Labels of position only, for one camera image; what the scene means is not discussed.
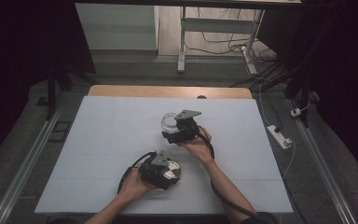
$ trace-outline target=white wall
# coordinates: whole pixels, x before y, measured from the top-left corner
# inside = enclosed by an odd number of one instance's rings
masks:
[[[90,49],[157,49],[158,9],[76,3]]]

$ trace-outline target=hand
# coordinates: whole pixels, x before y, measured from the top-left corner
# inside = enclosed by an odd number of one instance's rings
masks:
[[[211,142],[212,137],[205,128],[200,127],[200,134],[205,136]],[[192,156],[202,163],[213,161],[211,150],[200,137],[196,137],[191,141],[178,143],[176,145],[186,148]]]
[[[118,194],[118,197],[122,197],[129,203],[141,198],[149,191],[157,189],[157,187],[146,184],[141,180],[141,176],[139,174],[139,167],[141,167],[141,164],[142,163],[140,162],[134,168],[132,168],[124,180],[123,187]]]

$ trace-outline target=white table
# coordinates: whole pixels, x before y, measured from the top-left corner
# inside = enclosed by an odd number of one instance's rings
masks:
[[[99,212],[115,197],[128,166],[146,152],[164,149],[182,166],[181,180],[149,193],[123,214],[223,214],[200,163],[160,133],[162,117],[182,109],[202,112],[195,120],[213,135],[217,163],[256,211],[293,212],[254,100],[87,96],[36,213]]]

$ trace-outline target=white power strip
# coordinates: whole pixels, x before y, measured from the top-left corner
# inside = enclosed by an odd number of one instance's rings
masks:
[[[297,117],[297,116],[301,115],[301,110],[299,108],[291,110],[290,114],[292,115],[293,118]]]
[[[275,133],[275,129],[276,129],[275,125],[270,125],[267,127],[267,130],[275,138],[279,146],[282,149],[287,149],[291,147],[292,140],[290,138],[284,138],[281,132]]]

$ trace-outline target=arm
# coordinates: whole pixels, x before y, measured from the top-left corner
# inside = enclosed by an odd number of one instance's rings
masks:
[[[156,188],[152,185],[146,184],[141,180],[138,170],[139,166],[140,164],[138,164],[136,168],[133,168],[131,170],[130,174],[124,181],[123,187],[117,197],[98,214],[90,218],[86,222],[86,224],[112,223],[115,217],[127,205],[141,198],[147,192]]]
[[[206,130],[200,129],[200,133],[206,136],[208,139],[211,139],[211,136]],[[237,187],[235,187],[231,180],[222,172],[222,170],[220,170],[211,156],[210,149],[206,146],[202,139],[197,137],[189,142],[180,143],[178,146],[185,147],[191,155],[193,155],[202,163],[215,188],[223,195],[223,197],[249,210],[250,212],[255,213],[255,209],[245,198],[245,196],[243,196],[243,194],[237,189]],[[229,205],[226,205],[225,203],[222,203],[222,205],[231,223],[240,223],[249,217],[244,213],[230,207]]]

